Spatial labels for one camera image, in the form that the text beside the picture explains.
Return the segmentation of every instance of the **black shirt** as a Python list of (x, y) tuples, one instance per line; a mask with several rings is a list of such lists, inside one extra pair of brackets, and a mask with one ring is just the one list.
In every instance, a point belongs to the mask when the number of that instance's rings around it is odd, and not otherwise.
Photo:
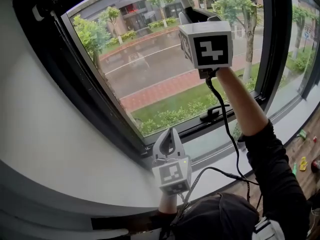
[[(311, 206), (291, 171), (286, 149), (274, 134), (272, 123), (269, 121), (261, 132), (244, 136), (243, 140), (263, 195), (263, 216), (280, 224), (285, 239), (305, 240)], [(251, 239), (259, 219), (252, 205), (232, 194), (204, 198), (194, 207), (180, 223), (177, 232), (183, 236), (176, 235), (177, 239), (212, 239), (212, 235), (215, 239)], [(174, 217), (159, 212), (152, 221), (157, 228), (165, 227)]]

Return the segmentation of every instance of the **sidewalk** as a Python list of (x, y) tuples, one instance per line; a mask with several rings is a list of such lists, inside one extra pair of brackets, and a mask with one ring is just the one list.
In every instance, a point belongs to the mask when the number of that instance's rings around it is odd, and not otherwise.
[[(260, 59), (261, 49), (255, 50), (253, 52), (252, 64), (259, 63)], [(232, 65), (233, 71), (243, 69), (246, 66), (246, 54), (244, 53), (233, 57)], [(120, 99), (120, 102), (128, 112), (132, 112), (203, 84), (204, 82), (204, 79), (199, 78), (198, 70), (194, 69), (125, 96)]]

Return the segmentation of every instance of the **road marking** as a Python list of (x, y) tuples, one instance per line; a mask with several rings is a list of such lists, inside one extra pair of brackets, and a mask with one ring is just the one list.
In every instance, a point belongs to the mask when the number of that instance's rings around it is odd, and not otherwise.
[(154, 54), (163, 52), (163, 51), (165, 51), (165, 50), (168, 50), (168, 49), (170, 49), (170, 48), (177, 47), (177, 46), (180, 46), (180, 43), (179, 43), (179, 44), (176, 44), (176, 45), (173, 45), (173, 46), (170, 46), (170, 47), (168, 47), (168, 48), (162, 49), (162, 50), (155, 51), (155, 52), (150, 53), (150, 54), (148, 54), (148, 55), (146, 55), (146, 56), (144, 56), (144, 57), (137, 58), (137, 59), (135, 59), (135, 60), (133, 60), (133, 61), (128, 62), (127, 64), (124, 64), (124, 65), (122, 65), (122, 66), (120, 66), (120, 67), (117, 67), (117, 68), (111, 70), (111, 71), (108, 72), (108, 73), (105, 73), (105, 75), (110, 74), (110, 73), (112, 73), (113, 71), (116, 71), (116, 70), (118, 70), (118, 69), (120, 69), (120, 68), (122, 68), (122, 67), (124, 67), (124, 66), (127, 66), (127, 65), (133, 63), (133, 62), (137, 62), (137, 61), (139, 61), (139, 60), (142, 60), (142, 59), (144, 59), (145, 57), (148, 57), (148, 56), (151, 56), (151, 55), (154, 55)]

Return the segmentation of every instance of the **green object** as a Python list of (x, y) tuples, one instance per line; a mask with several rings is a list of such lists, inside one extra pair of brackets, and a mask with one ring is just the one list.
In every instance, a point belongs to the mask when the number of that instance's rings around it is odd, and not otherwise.
[(292, 173), (294, 174), (294, 176), (297, 176), (297, 163), (296, 162), (293, 165)]
[(305, 140), (307, 138), (307, 133), (305, 130), (301, 129), (301, 131), (296, 136), (302, 137)]

